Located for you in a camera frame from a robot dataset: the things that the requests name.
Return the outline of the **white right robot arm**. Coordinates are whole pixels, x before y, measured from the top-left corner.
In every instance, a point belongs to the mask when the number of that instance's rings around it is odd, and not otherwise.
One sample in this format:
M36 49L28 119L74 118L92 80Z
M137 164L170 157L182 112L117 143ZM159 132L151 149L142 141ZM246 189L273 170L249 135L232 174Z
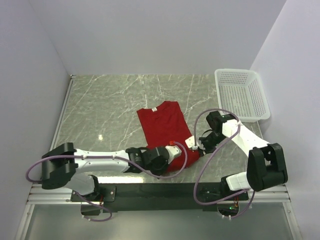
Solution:
M211 154L226 139L231 139L247 156L246 171L224 176L220 180L219 193L230 200L241 190L260 192L288 181L283 148L258 137L232 114L221 115L211 111L206 116L210 134L199 137L202 155Z

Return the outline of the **white plastic basket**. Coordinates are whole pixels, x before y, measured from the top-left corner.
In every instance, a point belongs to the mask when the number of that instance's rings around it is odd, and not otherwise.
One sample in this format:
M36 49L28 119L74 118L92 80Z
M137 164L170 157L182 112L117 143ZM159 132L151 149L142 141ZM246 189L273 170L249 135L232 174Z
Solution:
M219 108L234 113L242 122L264 121L271 116L258 73L221 68L214 72Z

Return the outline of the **aluminium table edge strip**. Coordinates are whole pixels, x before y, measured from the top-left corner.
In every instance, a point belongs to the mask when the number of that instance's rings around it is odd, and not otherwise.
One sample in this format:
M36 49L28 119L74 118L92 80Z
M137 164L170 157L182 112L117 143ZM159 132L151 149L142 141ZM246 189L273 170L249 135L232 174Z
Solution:
M56 129L55 129L54 135L53 135L53 139L52 139L52 142L51 142L51 145L50 145L49 152L51 152L52 150L54 150L57 147L59 134L60 134L60 131L61 131L61 127L62 127L62 123L63 123L65 111L66 111L66 107L68 105L68 101L69 101L69 97L70 97L70 94L71 94L71 90L72 90L72 86L73 86L75 77L76 76L73 75L73 74L70 76L70 81L69 81L68 88L67 88L67 91L66 91L66 94L65 94L65 98L64 98L64 101L63 101L62 109L61 109L61 112L60 112L60 115L59 115L59 119L58 119L57 126L56 126ZM56 169L55 164L52 163L50 160L48 160L46 162L43 162L41 164L41 173L42 174L44 173L45 176L50 176L49 170L55 170L55 169Z

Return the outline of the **aluminium frame rail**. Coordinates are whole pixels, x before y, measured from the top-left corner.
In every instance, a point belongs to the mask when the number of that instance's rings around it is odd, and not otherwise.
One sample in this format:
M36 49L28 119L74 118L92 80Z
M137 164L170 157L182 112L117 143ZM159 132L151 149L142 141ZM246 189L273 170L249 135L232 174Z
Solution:
M40 184L31 186L26 204L27 205L64 205L71 202L72 190L58 188L52 190L42 189Z

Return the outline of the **red t shirt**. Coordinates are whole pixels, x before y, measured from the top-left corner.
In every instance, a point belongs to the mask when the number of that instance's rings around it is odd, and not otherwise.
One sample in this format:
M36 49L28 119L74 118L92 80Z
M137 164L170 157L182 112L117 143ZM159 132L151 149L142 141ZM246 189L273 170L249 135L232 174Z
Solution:
M136 111L148 148L166 146L170 142L183 144L187 152L186 168L196 163L200 154L188 149L185 140L192 136L177 101L164 101L154 108Z

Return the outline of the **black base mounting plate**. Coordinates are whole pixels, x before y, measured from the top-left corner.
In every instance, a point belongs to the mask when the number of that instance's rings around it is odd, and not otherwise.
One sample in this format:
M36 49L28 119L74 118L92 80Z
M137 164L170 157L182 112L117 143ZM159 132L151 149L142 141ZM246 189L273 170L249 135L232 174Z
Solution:
M100 183L102 195L91 200L100 203L113 213L119 211L203 210L216 212L217 205L200 205L193 197L194 183ZM197 198L201 202L213 202L240 192L229 191L218 182L201 182L197 186ZM98 216L102 209L81 203L85 216Z

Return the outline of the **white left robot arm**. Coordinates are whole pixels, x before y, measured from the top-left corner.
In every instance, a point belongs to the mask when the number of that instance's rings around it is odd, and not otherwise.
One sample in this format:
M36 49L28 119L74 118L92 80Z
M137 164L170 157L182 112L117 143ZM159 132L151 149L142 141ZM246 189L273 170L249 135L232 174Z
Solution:
M43 155L41 186L45 190L66 187L94 201L100 195L100 188L93 172L139 174L147 171L161 176L180 154L176 146L98 152L76 149L73 143L67 142Z

